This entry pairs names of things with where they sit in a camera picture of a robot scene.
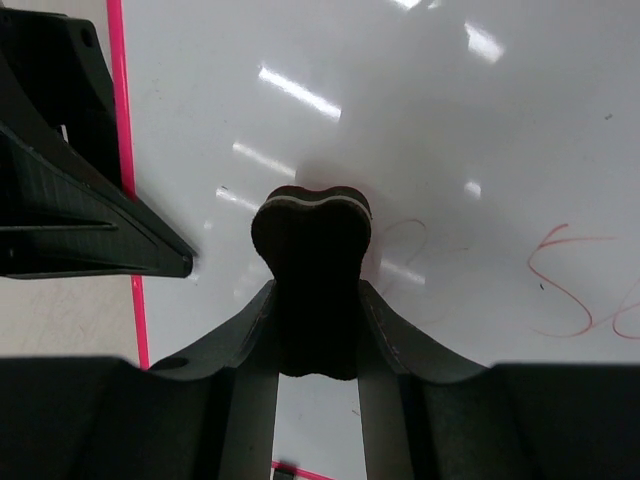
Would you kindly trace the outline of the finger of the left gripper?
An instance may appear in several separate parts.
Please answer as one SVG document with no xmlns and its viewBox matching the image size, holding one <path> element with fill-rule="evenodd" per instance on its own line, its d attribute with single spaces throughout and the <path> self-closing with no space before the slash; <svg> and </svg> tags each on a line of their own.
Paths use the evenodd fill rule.
<svg viewBox="0 0 640 480">
<path fill-rule="evenodd" d="M 117 127 L 1 124 L 1 274 L 186 278 L 194 251 L 121 189 Z"/>
</svg>

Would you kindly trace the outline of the pink framed whiteboard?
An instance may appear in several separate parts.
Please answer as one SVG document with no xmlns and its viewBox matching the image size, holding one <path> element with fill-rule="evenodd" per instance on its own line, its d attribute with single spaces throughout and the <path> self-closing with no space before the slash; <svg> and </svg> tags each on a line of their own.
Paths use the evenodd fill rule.
<svg viewBox="0 0 640 480">
<path fill-rule="evenodd" d="M 272 280 L 283 185 L 359 190 L 362 277 L 483 366 L 424 388 L 437 479 L 639 475 L 635 1 L 111 1 L 125 185 L 196 252 L 133 283 L 143 365 Z M 272 462 L 369 479 L 358 380 L 278 374 Z"/>
</svg>

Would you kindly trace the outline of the black felt eraser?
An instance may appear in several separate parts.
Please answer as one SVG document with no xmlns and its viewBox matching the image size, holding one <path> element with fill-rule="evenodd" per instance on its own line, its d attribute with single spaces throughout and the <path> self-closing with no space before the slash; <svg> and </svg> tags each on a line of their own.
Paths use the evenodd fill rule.
<svg viewBox="0 0 640 480">
<path fill-rule="evenodd" d="M 367 199 L 348 186 L 282 186 L 258 209 L 251 238 L 275 279 L 282 374 L 356 377 L 358 290 L 371 230 Z"/>
</svg>

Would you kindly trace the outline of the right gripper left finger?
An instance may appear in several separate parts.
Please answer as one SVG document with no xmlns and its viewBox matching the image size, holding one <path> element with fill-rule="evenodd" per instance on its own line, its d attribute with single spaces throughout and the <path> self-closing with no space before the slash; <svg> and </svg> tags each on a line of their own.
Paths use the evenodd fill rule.
<svg viewBox="0 0 640 480">
<path fill-rule="evenodd" d="M 204 389 L 193 427 L 194 479 L 269 479 L 278 392 L 278 339 L 267 282 L 232 318 L 151 367 Z"/>
</svg>

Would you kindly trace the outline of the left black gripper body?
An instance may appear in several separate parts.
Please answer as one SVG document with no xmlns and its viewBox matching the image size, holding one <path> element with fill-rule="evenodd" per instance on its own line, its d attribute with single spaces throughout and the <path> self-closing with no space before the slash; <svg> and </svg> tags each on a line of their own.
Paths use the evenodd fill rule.
<svg viewBox="0 0 640 480">
<path fill-rule="evenodd" d="M 115 95 L 94 25 L 53 12 L 1 12 L 1 197 L 19 196 L 17 163 L 48 160 L 122 200 Z"/>
</svg>

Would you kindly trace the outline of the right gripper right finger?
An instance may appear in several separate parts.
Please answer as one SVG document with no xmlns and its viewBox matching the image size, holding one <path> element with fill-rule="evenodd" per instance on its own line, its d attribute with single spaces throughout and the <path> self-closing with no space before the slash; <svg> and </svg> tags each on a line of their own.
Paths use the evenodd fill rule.
<svg viewBox="0 0 640 480">
<path fill-rule="evenodd" d="M 437 479 L 424 388 L 457 384 L 485 368 L 409 323 L 369 282 L 359 282 L 358 295 L 356 361 L 367 477 Z"/>
</svg>

